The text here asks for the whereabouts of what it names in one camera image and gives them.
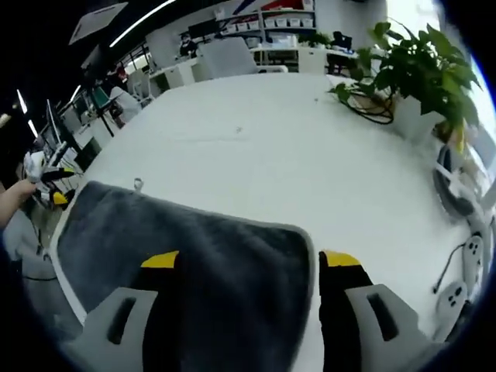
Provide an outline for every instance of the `floor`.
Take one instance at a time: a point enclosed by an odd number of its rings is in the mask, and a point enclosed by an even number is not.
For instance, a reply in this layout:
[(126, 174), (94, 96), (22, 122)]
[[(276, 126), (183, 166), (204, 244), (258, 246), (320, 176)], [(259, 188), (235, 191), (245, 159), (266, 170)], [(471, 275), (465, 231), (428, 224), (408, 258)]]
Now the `floor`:
[[(48, 211), (38, 205), (31, 211), (33, 224), (41, 231), (40, 240), (43, 248), (48, 248), (50, 245), (50, 238), (61, 212), (61, 210)], [(50, 281), (24, 279), (24, 284), (35, 312), (57, 342), (74, 339), (81, 333), (82, 326), (72, 312), (56, 277)]]

